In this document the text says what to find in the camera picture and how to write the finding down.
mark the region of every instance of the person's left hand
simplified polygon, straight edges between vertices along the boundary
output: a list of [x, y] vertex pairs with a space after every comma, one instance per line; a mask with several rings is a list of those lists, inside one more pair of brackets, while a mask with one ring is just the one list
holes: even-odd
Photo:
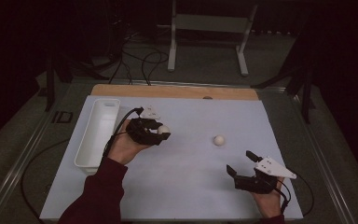
[[150, 147], [134, 142], [127, 133], [123, 133], [126, 132], [126, 127], [129, 122], [129, 119], [124, 121], [120, 132], [118, 132], [120, 134], [116, 136], [115, 141], [110, 148], [109, 154], [107, 155], [108, 158], [123, 165], [132, 161], [136, 154], [140, 151]]

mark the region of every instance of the dark background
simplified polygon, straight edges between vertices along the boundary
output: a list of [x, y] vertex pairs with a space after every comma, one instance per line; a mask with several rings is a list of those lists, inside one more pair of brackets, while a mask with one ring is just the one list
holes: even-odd
[[[191, 1], [179, 2], [178, 10], [194, 10]], [[198, 3], [207, 6], [202, 8], [208, 14], [244, 13], [231, 9], [230, 4], [238, 1], [206, 2]], [[0, 129], [39, 90], [35, 77], [46, 70], [51, 42], [75, 60], [90, 62], [90, 56], [112, 54], [119, 48], [125, 29], [120, 24], [109, 27], [107, 21], [123, 20], [150, 36], [156, 35], [156, 24], [171, 22], [170, 1], [92, 3], [0, 0]], [[303, 64], [317, 49], [312, 58], [313, 84], [321, 89], [358, 161], [358, 1], [262, 2], [253, 28], [258, 35], [271, 31], [297, 36], [283, 70]]]

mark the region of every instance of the gray carpet floor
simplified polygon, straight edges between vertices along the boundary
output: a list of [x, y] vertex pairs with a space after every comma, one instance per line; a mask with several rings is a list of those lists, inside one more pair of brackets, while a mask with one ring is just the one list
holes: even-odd
[[[283, 35], [251, 35], [245, 48], [250, 75], [242, 77], [232, 41], [179, 39], [175, 71], [168, 72], [167, 63], [159, 64], [151, 74], [150, 82], [152, 85], [249, 88], [278, 74], [294, 41], [294, 38]], [[143, 58], [153, 51], [146, 48], [168, 53], [169, 41], [164, 36], [156, 42], [133, 38], [124, 50]], [[159, 60], [159, 55], [147, 60]], [[131, 76], [132, 84], [144, 85], [142, 61], [126, 54], [124, 62], [129, 69], [120, 67], [112, 83], [128, 84]], [[116, 66], [100, 72], [111, 77]], [[153, 65], [148, 64], [144, 72], [148, 73], [152, 68]], [[32, 153], [25, 157], [27, 160], [22, 160], [22, 169], [15, 170], [14, 174], [22, 174], [31, 158], [41, 153], [27, 167], [22, 182], [26, 197], [39, 214], [86, 96], [96, 83], [107, 83], [86, 77], [78, 71], [74, 74], [71, 84], [56, 81], [57, 101], [50, 113], [44, 111], [46, 98], [35, 95], [0, 132], [0, 223], [38, 223], [21, 195], [21, 179], [7, 174], [13, 175], [13, 169], [21, 167], [16, 162], [24, 158], [24, 151]], [[46, 85], [45, 78], [44, 74], [38, 78], [41, 87]], [[287, 81], [284, 79], [260, 90], [258, 95], [268, 112], [286, 165], [300, 173], [313, 191], [314, 205], [310, 213], [301, 220], [291, 222], [358, 223], [358, 165], [351, 150], [317, 87], [312, 88], [313, 107], [310, 124], [306, 124], [298, 112], [301, 96], [288, 96], [283, 91]], [[51, 123], [56, 111], [72, 112], [74, 119], [70, 123]], [[2, 188], [6, 180], [11, 181], [12, 188]], [[305, 213], [312, 206], [310, 191], [301, 180], [293, 184]]]

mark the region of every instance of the hand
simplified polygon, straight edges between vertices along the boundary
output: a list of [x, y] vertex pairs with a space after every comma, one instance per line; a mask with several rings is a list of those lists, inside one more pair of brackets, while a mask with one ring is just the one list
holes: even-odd
[[[277, 189], [281, 190], [283, 177], [278, 177]], [[281, 214], [281, 194], [273, 190], [269, 194], [252, 193], [258, 211], [264, 218], [277, 217]]]
[[108, 158], [123, 165], [132, 161], [136, 154], [140, 151], [150, 147], [134, 142], [127, 133], [124, 133], [126, 132], [126, 127], [129, 122], [129, 119], [124, 121], [120, 132], [118, 132], [119, 134], [116, 136], [115, 141], [110, 148], [109, 154], [107, 155]]

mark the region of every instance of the white plastic part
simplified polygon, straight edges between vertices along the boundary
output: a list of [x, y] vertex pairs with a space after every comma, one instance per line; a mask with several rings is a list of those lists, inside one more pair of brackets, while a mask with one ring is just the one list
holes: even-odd
[[263, 172], [267, 175], [287, 177], [291, 179], [296, 179], [297, 176], [291, 171], [286, 169], [286, 167], [280, 165], [277, 161], [273, 160], [270, 157], [264, 158], [262, 161], [257, 162], [255, 169]]
[[161, 126], [159, 126], [158, 129], [157, 129], [157, 133], [158, 133], [158, 134], [170, 133], [170, 129], [169, 129], [167, 126], [165, 126], [165, 125], [161, 125]]
[[159, 114], [156, 112], [156, 110], [153, 108], [153, 106], [149, 105], [149, 106], [143, 106], [144, 111], [142, 111], [140, 117], [142, 119], [159, 119], [160, 116]]
[[97, 172], [107, 141], [113, 134], [120, 101], [97, 99], [91, 109], [86, 131], [77, 150], [75, 165], [88, 175]]
[[213, 139], [213, 143], [219, 147], [221, 147], [222, 145], [224, 145], [226, 142], [226, 139], [223, 135], [217, 135], [214, 137]]

